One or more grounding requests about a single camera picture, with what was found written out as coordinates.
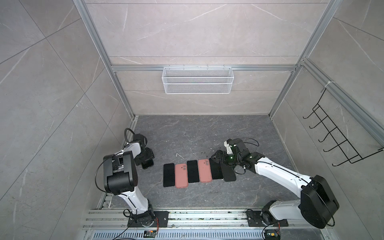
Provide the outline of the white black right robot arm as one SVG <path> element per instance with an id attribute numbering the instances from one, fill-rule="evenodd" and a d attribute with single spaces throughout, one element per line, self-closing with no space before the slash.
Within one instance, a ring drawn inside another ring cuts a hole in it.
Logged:
<path id="1" fill-rule="evenodd" d="M 298 197 L 293 201 L 269 201 L 261 210 L 265 226 L 282 220 L 305 220 L 318 229 L 335 225 L 334 215 L 340 205 L 327 180 L 319 175 L 310 177 L 285 168 L 258 152 L 250 152 L 242 139 L 228 139 L 225 151 L 218 150 L 210 160 L 221 168 L 226 182 L 236 180 L 237 167 L 266 177 Z"/>

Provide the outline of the black phone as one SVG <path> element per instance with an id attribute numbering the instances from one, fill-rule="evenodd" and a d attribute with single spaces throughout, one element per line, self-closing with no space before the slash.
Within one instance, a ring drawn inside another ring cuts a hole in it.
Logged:
<path id="1" fill-rule="evenodd" d="M 163 187 L 174 187 L 175 186 L 175 164 L 164 164 L 163 168 Z"/>
<path id="2" fill-rule="evenodd" d="M 188 170 L 188 183 L 198 183 L 200 181 L 198 161 L 197 160 L 187 161 L 187 170 Z"/>

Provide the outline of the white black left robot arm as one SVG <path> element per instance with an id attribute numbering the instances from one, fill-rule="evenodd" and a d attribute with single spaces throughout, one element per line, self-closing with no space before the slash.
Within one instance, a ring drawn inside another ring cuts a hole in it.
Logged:
<path id="1" fill-rule="evenodd" d="M 139 225 L 150 227 L 156 220 L 150 201 L 138 187 L 137 166 L 144 170 L 154 165 L 154 153 L 142 134 L 134 134 L 118 153 L 104 156 L 104 191 L 122 198 L 129 206 L 129 217 Z"/>

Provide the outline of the pink phone case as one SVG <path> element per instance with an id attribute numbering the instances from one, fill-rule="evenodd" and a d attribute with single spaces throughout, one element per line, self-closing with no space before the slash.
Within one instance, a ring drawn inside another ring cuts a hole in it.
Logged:
<path id="1" fill-rule="evenodd" d="M 175 186 L 178 189 L 187 188 L 188 182 L 188 170 L 187 164 L 175 165 Z"/>

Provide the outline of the black pad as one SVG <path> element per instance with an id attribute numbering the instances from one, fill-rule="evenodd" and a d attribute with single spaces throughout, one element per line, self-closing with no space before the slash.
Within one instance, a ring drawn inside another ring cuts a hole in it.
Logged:
<path id="1" fill-rule="evenodd" d="M 223 173 L 222 173 L 221 165 L 219 163 L 216 163 L 212 159 L 209 159 L 209 161 L 210 161 L 212 179 L 213 180 L 223 179 Z"/>

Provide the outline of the black phone case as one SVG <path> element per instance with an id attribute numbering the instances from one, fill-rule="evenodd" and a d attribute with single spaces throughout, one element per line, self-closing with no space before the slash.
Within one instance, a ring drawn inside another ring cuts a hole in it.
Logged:
<path id="1" fill-rule="evenodd" d="M 231 166 L 220 163 L 223 179 L 225 182 L 235 182 L 237 180 L 236 174 Z"/>

